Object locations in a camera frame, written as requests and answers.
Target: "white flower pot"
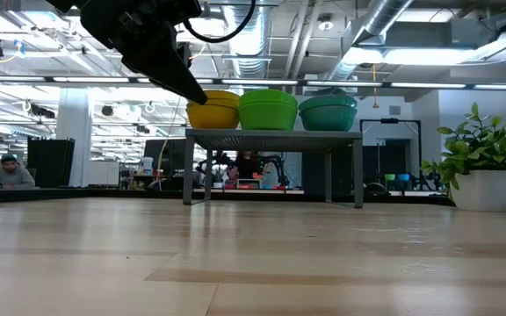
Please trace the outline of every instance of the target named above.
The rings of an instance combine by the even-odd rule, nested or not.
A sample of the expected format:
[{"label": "white flower pot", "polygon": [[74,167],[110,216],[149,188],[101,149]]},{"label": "white flower pot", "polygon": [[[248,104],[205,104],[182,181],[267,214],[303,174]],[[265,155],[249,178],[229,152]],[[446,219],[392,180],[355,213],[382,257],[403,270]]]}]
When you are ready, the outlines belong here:
[{"label": "white flower pot", "polygon": [[459,190],[451,187],[451,192],[460,210],[506,212],[506,170],[474,170],[456,174],[456,180]]}]

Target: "table top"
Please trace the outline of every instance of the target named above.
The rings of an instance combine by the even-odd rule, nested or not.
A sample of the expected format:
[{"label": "table top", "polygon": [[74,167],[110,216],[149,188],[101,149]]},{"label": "table top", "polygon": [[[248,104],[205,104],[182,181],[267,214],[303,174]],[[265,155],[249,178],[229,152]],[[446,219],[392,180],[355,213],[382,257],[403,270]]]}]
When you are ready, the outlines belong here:
[{"label": "table top", "polygon": [[360,132],[244,131],[187,129],[186,136],[212,150],[324,152],[362,140]]}]

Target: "man with beanie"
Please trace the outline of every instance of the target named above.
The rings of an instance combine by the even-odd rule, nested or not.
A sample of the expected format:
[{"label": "man with beanie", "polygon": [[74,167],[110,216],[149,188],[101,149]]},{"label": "man with beanie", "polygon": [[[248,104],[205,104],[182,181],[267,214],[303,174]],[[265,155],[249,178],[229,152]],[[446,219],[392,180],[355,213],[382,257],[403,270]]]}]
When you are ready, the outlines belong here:
[{"label": "man with beanie", "polygon": [[17,158],[12,154],[4,154],[1,158],[0,183],[4,189],[23,190],[34,188],[33,176],[27,169],[21,168]]}]

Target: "person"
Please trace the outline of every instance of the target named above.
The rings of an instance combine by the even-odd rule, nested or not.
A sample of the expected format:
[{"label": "person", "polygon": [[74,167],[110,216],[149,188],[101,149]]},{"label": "person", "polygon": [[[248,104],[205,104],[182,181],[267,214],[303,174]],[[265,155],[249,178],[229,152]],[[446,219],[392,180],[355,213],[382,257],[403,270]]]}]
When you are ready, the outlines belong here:
[{"label": "person", "polygon": [[7,190],[32,189],[35,186],[33,176],[17,163],[13,154],[4,154],[1,158],[0,183]]},{"label": "person", "polygon": [[230,179],[254,179],[262,176],[268,166],[261,168],[258,152],[242,151],[237,153],[234,167],[228,170]]}]

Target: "table leg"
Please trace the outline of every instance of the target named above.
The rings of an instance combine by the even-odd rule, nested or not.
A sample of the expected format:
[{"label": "table leg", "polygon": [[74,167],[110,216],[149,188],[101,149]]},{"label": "table leg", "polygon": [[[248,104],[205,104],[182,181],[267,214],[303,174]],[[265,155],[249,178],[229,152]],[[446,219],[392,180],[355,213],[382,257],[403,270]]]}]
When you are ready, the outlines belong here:
[{"label": "table leg", "polygon": [[354,140],[352,143],[352,167],[354,170],[355,207],[362,208],[364,203],[364,185],[362,179],[362,140]]},{"label": "table leg", "polygon": [[325,201],[333,201],[333,175],[331,173],[331,153],[325,153]]},{"label": "table leg", "polygon": [[204,182],[204,199],[207,201],[211,197],[212,191],[212,149],[206,151],[206,179]]},{"label": "table leg", "polygon": [[183,204],[192,204],[192,160],[194,158],[194,137],[187,136],[184,141],[184,186]]}]

